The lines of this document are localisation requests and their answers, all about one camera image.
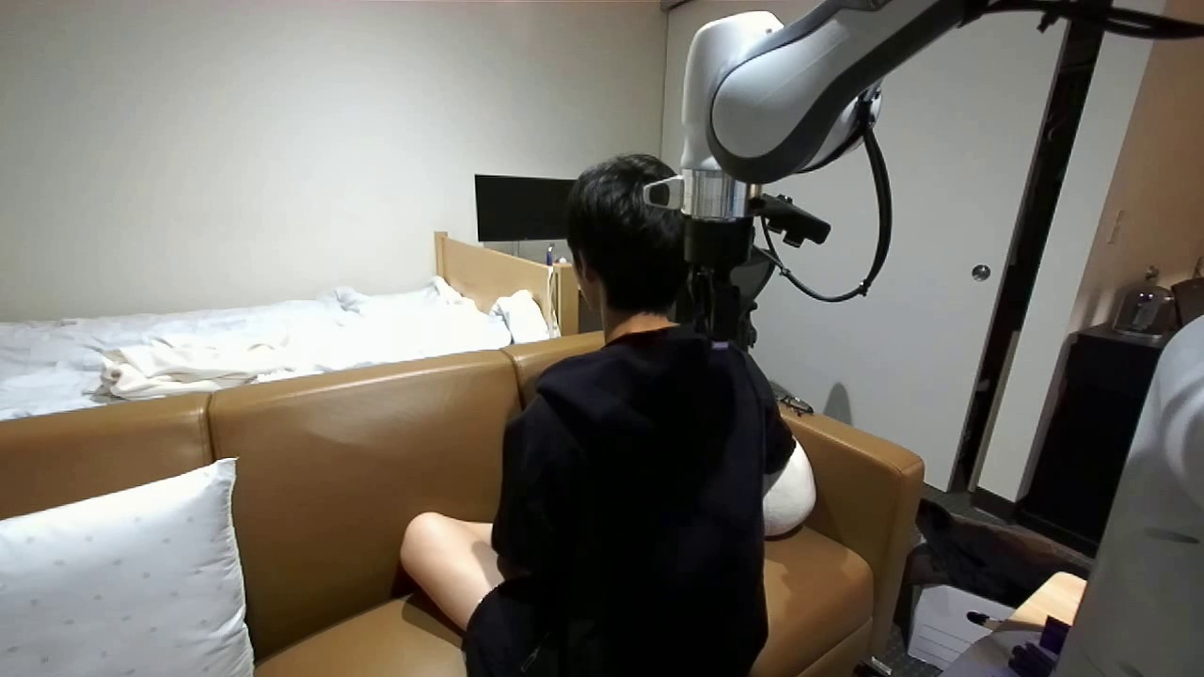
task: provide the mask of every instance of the person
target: person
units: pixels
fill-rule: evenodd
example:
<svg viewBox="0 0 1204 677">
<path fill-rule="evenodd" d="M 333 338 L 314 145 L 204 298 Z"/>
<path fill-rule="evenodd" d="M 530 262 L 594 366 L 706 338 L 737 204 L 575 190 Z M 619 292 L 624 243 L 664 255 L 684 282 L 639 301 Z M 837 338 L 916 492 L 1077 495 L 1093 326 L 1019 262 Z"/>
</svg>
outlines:
<svg viewBox="0 0 1204 677">
<path fill-rule="evenodd" d="M 673 323 L 684 219 L 644 199 L 663 176 L 619 153 L 570 185 L 604 346 L 537 377 L 505 431 L 496 524 L 423 510 L 402 535 L 467 672 L 746 677 L 767 640 L 763 492 L 792 441 L 746 348 Z"/>
</svg>

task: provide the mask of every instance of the black shirt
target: black shirt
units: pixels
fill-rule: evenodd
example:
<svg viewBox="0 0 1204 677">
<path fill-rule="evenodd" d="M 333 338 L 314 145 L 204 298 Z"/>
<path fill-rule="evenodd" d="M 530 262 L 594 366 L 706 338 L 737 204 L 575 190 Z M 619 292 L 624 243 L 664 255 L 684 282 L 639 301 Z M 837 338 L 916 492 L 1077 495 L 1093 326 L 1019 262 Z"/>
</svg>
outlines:
<svg viewBox="0 0 1204 677">
<path fill-rule="evenodd" d="M 569 358 L 506 423 L 468 672 L 748 672 L 763 643 L 759 492 L 788 457 L 748 353 L 649 332 Z"/>
</svg>

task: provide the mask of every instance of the black screen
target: black screen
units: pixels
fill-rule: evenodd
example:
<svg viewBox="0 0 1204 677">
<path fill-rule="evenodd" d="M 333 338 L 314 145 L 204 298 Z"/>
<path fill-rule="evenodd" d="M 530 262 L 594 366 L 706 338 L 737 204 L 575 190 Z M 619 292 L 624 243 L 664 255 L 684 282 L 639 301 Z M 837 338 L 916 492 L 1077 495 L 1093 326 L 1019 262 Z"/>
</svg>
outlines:
<svg viewBox="0 0 1204 677">
<path fill-rule="evenodd" d="M 472 176 L 479 240 L 564 240 L 564 204 L 570 179 L 547 176 Z"/>
</svg>

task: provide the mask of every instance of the brown leather sofa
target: brown leather sofa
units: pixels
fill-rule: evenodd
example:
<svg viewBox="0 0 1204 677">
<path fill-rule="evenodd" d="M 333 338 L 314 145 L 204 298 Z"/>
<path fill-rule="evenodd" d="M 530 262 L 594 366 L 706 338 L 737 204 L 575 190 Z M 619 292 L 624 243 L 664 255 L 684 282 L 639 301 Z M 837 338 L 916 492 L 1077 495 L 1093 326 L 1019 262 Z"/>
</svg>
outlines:
<svg viewBox="0 0 1204 677">
<path fill-rule="evenodd" d="M 460 637 L 398 574 L 408 515 L 487 519 L 525 385 L 598 333 L 0 423 L 0 515 L 238 456 L 238 536 L 264 677 L 462 672 Z M 817 471 L 810 524 L 767 544 L 763 677 L 851 672 L 887 637 L 920 462 L 787 413 Z"/>
</svg>

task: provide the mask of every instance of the mattress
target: mattress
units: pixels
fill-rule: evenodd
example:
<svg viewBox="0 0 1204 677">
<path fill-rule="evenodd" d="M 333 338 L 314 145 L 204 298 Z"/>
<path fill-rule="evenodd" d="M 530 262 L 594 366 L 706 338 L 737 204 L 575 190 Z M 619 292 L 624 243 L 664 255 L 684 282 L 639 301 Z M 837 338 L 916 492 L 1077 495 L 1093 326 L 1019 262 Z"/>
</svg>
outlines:
<svg viewBox="0 0 1204 677">
<path fill-rule="evenodd" d="M 553 338 L 530 292 L 418 288 L 0 323 L 0 420 Z"/>
</svg>

